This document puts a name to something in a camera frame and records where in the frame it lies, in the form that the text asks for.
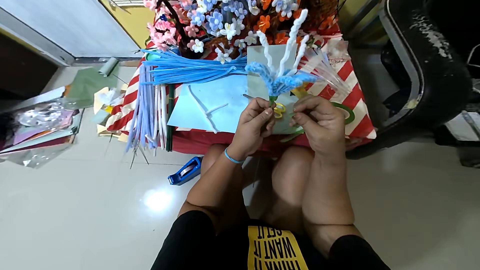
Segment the pipe cleaner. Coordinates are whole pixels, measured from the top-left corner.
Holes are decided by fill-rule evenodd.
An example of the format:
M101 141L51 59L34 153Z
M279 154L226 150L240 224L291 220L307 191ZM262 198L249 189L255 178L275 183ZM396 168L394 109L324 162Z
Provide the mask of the pipe cleaner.
M293 22L293 26L290 30L290 37L288 38L287 46L285 48L285 54L280 60L278 70L276 70L272 64L272 56L268 52L269 45L265 34L261 31L257 31L260 43L264 47L264 55L267 59L267 66L258 62L251 62L245 67L245 70L258 74L264 80L265 85L268 88L270 105L272 105L281 94L301 86L304 82L313 83L317 80L317 76L297 70L298 64L305 53L309 35L306 35L302 39L293 67L285 70L285 62L287 61L288 56L295 45L298 30L300 29L300 25L307 18L307 13L307 9L302 10L300 17Z

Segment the light blue pipe cleaner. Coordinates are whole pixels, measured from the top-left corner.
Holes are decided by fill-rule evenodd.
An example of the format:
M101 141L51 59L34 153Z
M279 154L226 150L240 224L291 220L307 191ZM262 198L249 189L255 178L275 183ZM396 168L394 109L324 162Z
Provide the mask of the light blue pipe cleaner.
M264 80L268 88L270 101L275 101L281 94L301 86L304 82L314 83L318 78L315 75L298 70L297 73L292 76L280 76L274 79L275 74L271 74L266 65L258 62L251 62L245 67L245 70L258 74Z

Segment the door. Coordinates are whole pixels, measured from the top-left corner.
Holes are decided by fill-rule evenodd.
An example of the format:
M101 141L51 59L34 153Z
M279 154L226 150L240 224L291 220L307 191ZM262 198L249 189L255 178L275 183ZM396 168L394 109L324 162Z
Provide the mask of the door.
M141 57L97 0L2 0L0 7L74 57Z

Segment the light blue paper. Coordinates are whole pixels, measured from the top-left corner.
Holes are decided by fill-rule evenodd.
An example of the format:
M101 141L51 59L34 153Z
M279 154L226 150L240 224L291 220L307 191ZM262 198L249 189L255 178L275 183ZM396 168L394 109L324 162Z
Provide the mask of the light blue paper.
M247 76L230 75L211 82L182 85L168 125L213 131L188 91L188 85L205 111L228 103L208 117L218 131L235 133L240 114L249 102L243 96L247 93Z

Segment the brown branch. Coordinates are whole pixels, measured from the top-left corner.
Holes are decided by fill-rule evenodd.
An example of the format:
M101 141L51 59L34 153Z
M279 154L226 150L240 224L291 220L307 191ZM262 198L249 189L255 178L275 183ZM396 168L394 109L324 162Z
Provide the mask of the brown branch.
M188 43L189 38L187 37L187 34L185 33L185 30L183 29L183 26L182 26L183 24L180 23L180 18L178 16L177 12L173 9L172 5L168 2L168 0L161 0L161 2L163 2L165 4L165 6L170 11L170 14L175 19L175 21L176 21L175 28L177 29L177 32L181 36L182 45L184 47L187 47L187 43Z

